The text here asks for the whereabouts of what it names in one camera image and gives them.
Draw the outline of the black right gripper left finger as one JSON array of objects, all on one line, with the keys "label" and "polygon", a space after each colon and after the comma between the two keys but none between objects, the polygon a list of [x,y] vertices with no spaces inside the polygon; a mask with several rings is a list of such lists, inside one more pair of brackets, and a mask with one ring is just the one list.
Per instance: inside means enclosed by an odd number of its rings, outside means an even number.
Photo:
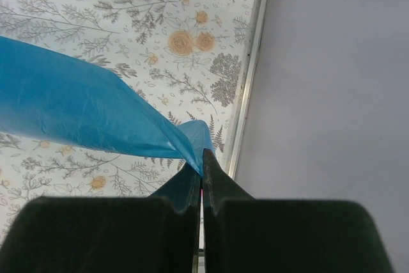
[{"label": "black right gripper left finger", "polygon": [[40,197],[15,218],[2,272],[197,272],[201,177],[184,165],[151,196]]}]

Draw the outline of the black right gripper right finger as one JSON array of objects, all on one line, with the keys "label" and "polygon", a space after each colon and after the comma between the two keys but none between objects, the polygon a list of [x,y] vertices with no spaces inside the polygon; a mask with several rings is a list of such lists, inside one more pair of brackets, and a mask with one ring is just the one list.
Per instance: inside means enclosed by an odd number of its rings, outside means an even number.
[{"label": "black right gripper right finger", "polygon": [[207,272],[392,272],[373,218],[346,200],[256,199],[203,153]]}]

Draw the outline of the blue plastic trash bag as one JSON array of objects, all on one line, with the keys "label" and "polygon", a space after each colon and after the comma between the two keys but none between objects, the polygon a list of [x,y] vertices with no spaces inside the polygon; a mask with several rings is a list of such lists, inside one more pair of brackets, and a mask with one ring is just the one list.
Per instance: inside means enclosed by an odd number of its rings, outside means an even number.
[{"label": "blue plastic trash bag", "polygon": [[125,155],[183,159],[203,170],[213,150],[202,120],[162,116],[110,70],[1,39],[1,131]]}]

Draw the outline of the aluminium rail frame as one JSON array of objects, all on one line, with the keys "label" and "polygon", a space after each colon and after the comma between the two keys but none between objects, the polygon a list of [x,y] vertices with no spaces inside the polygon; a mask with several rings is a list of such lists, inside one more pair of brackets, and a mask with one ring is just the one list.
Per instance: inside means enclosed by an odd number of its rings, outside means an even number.
[{"label": "aluminium rail frame", "polygon": [[252,82],[256,71],[263,28],[265,24],[267,0],[254,0],[249,29],[246,32],[242,67],[240,69],[236,97],[233,103],[226,144],[221,165],[224,171],[235,178],[242,137],[251,97]]}]

